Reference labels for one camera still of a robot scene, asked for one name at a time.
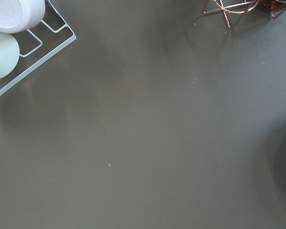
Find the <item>pale green cup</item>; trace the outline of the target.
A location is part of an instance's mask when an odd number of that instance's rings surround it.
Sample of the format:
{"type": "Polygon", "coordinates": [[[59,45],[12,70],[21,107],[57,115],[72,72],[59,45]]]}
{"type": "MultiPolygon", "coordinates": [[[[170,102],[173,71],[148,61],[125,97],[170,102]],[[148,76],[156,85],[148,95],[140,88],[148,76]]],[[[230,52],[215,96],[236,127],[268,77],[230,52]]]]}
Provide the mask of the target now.
{"type": "Polygon", "coordinates": [[[16,39],[0,32],[0,78],[7,76],[17,65],[20,48],[16,39]]]}

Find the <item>white cup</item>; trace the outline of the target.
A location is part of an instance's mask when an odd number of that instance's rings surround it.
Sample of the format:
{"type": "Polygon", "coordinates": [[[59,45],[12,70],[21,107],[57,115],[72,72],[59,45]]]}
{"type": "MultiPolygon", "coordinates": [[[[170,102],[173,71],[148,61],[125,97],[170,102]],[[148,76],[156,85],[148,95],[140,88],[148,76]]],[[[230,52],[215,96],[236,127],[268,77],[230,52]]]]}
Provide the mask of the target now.
{"type": "Polygon", "coordinates": [[[0,32],[17,33],[41,23],[44,0],[0,0],[0,32]]]}

